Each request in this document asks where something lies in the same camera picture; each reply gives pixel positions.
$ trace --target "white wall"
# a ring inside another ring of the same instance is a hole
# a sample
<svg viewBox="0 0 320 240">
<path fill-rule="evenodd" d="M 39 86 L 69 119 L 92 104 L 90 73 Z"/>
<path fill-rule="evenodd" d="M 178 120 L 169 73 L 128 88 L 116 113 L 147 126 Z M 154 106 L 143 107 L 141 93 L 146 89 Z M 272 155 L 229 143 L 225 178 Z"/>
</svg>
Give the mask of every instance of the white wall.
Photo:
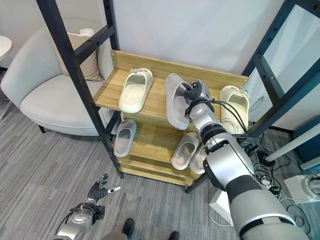
<svg viewBox="0 0 320 240">
<path fill-rule="evenodd" d="M 264 54 L 285 93 L 320 58 L 319 43 L 319 18 L 295 6 Z M 256 69 L 252 72 L 246 89 L 250 93 L 249 119 L 257 121 L 271 108 L 272 103 Z M 320 115 L 319 103 L 318 85 L 275 122 L 274 126 L 295 130 L 312 117 Z"/>
<path fill-rule="evenodd" d="M 116 0 L 120 49 L 241 74 L 282 0 Z"/>
<path fill-rule="evenodd" d="M 63 19 L 84 18 L 100 22 L 97 0 L 56 0 Z M 0 61 L 7 68 L 20 47 L 45 25 L 36 0 L 0 0 L 0 35 L 12 41 L 12 50 Z"/>
<path fill-rule="evenodd" d="M 121 50 L 240 74 L 283 0 L 114 2 Z M 97 0 L 57 4 L 64 19 L 100 20 Z M 13 49 L 0 65 L 8 67 L 43 24 L 36 0 L 1 0 L 0 34 Z"/>
</svg>

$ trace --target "gray carpet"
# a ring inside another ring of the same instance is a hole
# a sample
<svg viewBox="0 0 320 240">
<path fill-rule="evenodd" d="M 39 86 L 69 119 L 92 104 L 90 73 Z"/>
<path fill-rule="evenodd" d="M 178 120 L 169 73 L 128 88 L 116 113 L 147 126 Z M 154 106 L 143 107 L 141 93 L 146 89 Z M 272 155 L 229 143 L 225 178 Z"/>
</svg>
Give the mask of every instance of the gray carpet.
<svg viewBox="0 0 320 240">
<path fill-rule="evenodd" d="M 0 112 L 5 104 L 0 102 Z M 288 134 L 269 130 L 263 143 L 273 151 L 289 141 Z M 283 179 L 302 173 L 299 156 L 294 151 L 289 156 L 291 165 L 275 172 L 287 195 Z M 185 194 L 183 187 L 174 184 L 129 174 L 120 179 L 97 137 L 50 130 L 42 134 L 15 106 L 0 122 L 0 159 L 1 240 L 50 239 L 68 209 L 86 199 L 103 173 L 109 173 L 109 187 L 121 185 L 121 190 L 99 202 L 105 205 L 105 218 L 84 239 L 99 240 L 120 231 L 127 218 L 136 223 L 133 240 L 167 240 L 172 231 L 179 231 L 182 240 L 237 239 L 233 227 L 217 226 L 209 218 L 208 203 L 216 191 L 209 180 Z M 309 238 L 320 239 L 320 202 L 300 207 L 311 224 Z M 226 224 L 219 215 L 212 217 Z"/>
</svg>

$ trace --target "white armchair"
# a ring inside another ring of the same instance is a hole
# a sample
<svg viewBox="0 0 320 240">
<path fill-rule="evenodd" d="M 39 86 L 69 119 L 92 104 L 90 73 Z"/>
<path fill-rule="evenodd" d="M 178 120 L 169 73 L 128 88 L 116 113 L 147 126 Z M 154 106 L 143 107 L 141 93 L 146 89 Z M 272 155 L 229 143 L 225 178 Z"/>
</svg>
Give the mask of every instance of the white armchair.
<svg viewBox="0 0 320 240">
<path fill-rule="evenodd" d="M 65 20 L 64 24 L 69 33 L 102 27 L 100 22 L 79 18 Z M 105 42 L 98 50 L 99 72 L 104 80 L 113 69 L 110 49 Z M 92 95 L 103 84 L 86 82 Z M 1 89 L 24 115 L 42 127 L 72 135 L 98 135 L 71 78 L 62 74 L 46 27 L 21 47 L 1 81 Z M 106 126 L 113 110 L 101 108 L 99 114 Z"/>
</svg>

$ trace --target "white table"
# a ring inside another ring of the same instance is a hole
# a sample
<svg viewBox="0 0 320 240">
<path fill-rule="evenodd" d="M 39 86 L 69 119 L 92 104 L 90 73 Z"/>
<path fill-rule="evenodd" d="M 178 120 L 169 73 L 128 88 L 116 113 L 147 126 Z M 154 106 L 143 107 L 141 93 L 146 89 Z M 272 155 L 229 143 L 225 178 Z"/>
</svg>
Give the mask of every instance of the white table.
<svg viewBox="0 0 320 240">
<path fill-rule="evenodd" d="M 9 38 L 0 35 L 0 60 L 2 60 L 12 47 L 12 42 Z"/>
<path fill-rule="evenodd" d="M 7 55 L 11 47 L 12 47 L 11 40 L 5 36 L 0 35 L 0 60 L 2 60 Z M 9 101 L 4 109 L 4 112 L 0 115 L 0 120 L 3 119 L 4 116 L 7 114 L 11 104 L 12 102 Z"/>
</svg>

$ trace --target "person's leg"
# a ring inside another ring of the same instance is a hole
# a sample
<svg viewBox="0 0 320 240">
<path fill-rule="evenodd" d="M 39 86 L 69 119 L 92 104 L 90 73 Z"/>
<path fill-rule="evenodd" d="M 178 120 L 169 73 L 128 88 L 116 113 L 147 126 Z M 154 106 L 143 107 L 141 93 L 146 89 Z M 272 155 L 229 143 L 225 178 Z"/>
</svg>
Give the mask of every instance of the person's leg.
<svg viewBox="0 0 320 240">
<path fill-rule="evenodd" d="M 101 240 L 129 240 L 134 233 L 135 221 L 128 218 L 124 225 L 122 232 L 113 231 L 105 235 Z"/>
<path fill-rule="evenodd" d="M 173 233 L 171 233 L 168 240 L 179 240 L 179 239 L 180 239 L 180 233 L 178 233 L 177 231 L 174 231 Z"/>
<path fill-rule="evenodd" d="M 128 240 L 128 237 L 122 232 L 113 231 L 109 232 L 101 240 Z"/>
<path fill-rule="evenodd" d="M 128 218 L 123 225 L 122 232 L 128 237 L 128 239 L 130 239 L 132 234 L 134 233 L 134 230 L 135 221 L 132 218 Z"/>
</svg>

